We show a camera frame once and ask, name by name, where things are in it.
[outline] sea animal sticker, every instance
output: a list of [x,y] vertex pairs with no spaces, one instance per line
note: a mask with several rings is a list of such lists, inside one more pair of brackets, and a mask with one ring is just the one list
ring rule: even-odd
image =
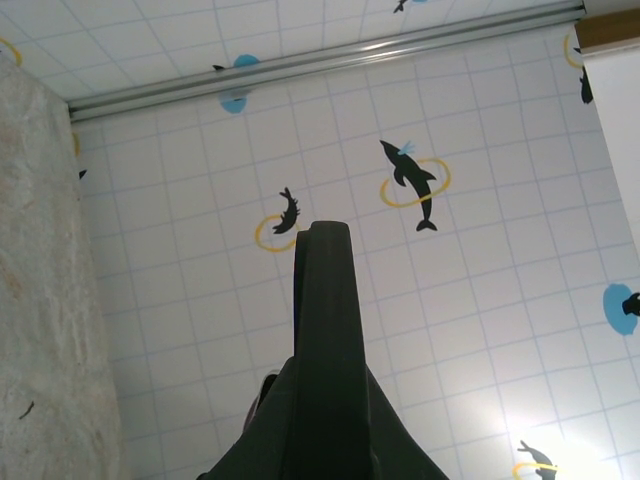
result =
[[520,443],[522,444],[522,448],[519,448],[518,451],[530,453],[535,463],[517,464],[515,467],[513,467],[512,470],[513,478],[515,478],[516,480],[521,480],[522,477],[520,477],[519,470],[525,467],[531,467],[536,469],[535,472],[541,480],[555,480],[556,473],[559,469],[551,462],[549,457],[547,457],[541,451],[536,450],[535,448],[531,448],[522,440],[520,441]]
[[[577,53],[582,53],[579,48],[574,48],[573,50]],[[571,55],[569,54],[569,35],[566,35],[564,37],[564,58],[571,67],[577,70],[582,70],[582,78],[580,78],[580,83],[582,84],[582,87],[580,89],[580,96],[582,97],[582,102],[585,105],[590,104],[591,102],[593,102],[593,93],[591,92],[591,85],[589,84],[587,69],[584,68],[584,64],[580,64],[571,58]]]
[[5,40],[4,38],[0,37],[0,43],[6,45],[6,47],[9,49],[9,51],[13,54],[13,58],[15,58],[16,60],[16,65],[19,67],[22,65],[22,54],[20,53],[20,51],[13,46],[13,44],[9,41],[9,40]]
[[609,285],[602,296],[604,315],[620,335],[631,335],[640,316],[640,293],[633,293],[626,285]]
[[[398,0],[398,6],[393,11],[393,13],[404,12],[404,4],[409,0]],[[414,3],[427,3],[427,0],[413,0]]]
[[[246,67],[249,65],[256,65],[260,63],[253,55],[244,54],[240,55],[233,62],[233,68]],[[219,72],[225,70],[225,68],[221,65],[213,65],[213,68]],[[234,91],[230,94],[222,94],[220,95],[220,105],[229,113],[240,113],[247,106],[247,95],[250,90],[238,90]]]
[[265,245],[265,243],[262,241],[262,230],[264,229],[265,225],[267,225],[267,223],[275,220],[280,220],[280,223],[273,226],[273,233],[275,235],[282,235],[283,233],[287,233],[294,227],[296,228],[296,230],[300,230],[297,222],[298,216],[300,215],[298,200],[293,198],[293,196],[291,195],[291,191],[289,191],[287,187],[284,187],[284,191],[280,192],[280,196],[284,197],[287,200],[286,210],[282,212],[281,215],[269,215],[268,217],[266,217],[258,224],[255,232],[256,245],[272,253],[280,253],[289,250],[296,244],[296,239],[294,238],[291,242],[282,247],[270,247],[268,245]]
[[[451,184],[451,171],[449,170],[449,167],[439,158],[427,158],[415,161],[409,156],[409,153],[413,153],[413,145],[411,142],[407,142],[402,148],[398,148],[384,140],[380,140],[380,143],[384,148],[384,153],[387,155],[387,158],[394,166],[393,179],[401,187],[406,187],[406,181],[408,181],[418,196],[416,200],[407,203],[396,203],[391,201],[386,192],[387,185],[389,184],[389,180],[387,179],[380,186],[380,198],[384,203],[394,208],[405,208],[420,204],[423,218],[418,222],[416,231],[419,232],[424,229],[437,231],[438,227],[431,221],[432,199],[449,188],[449,185]],[[433,192],[429,187],[429,182],[437,180],[436,177],[430,172],[422,170],[418,166],[418,164],[428,162],[442,166],[446,174],[445,181]]]

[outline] shower curtain rod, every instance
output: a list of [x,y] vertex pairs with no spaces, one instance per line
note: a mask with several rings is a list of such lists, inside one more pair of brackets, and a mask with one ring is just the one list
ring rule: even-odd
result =
[[569,23],[584,16],[581,0],[427,28],[402,35],[211,71],[69,102],[72,122],[209,94],[246,95],[259,85],[396,59],[438,48]]

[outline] grid tile pattern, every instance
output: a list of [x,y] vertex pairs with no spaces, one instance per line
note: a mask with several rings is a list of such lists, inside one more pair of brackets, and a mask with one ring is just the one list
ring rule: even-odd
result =
[[[565,32],[256,91],[238,116],[204,98],[82,127],[136,478],[209,469],[292,354],[293,250],[253,240],[285,186],[302,228],[350,225],[368,364],[451,478],[510,478],[530,461],[520,440],[571,472],[579,452],[600,478],[637,478],[640,341],[609,327],[602,293],[637,289],[640,265],[595,107],[574,102],[577,76],[561,83]],[[380,201],[380,139],[450,165],[437,232]]]
[[[231,66],[245,53],[269,60],[555,1],[407,2],[394,15],[395,0],[22,0],[0,2],[0,36],[28,72],[70,100]],[[479,81],[490,87],[489,76]],[[549,65],[545,79],[527,84],[526,95],[553,91]],[[417,103],[407,107],[421,117]]]

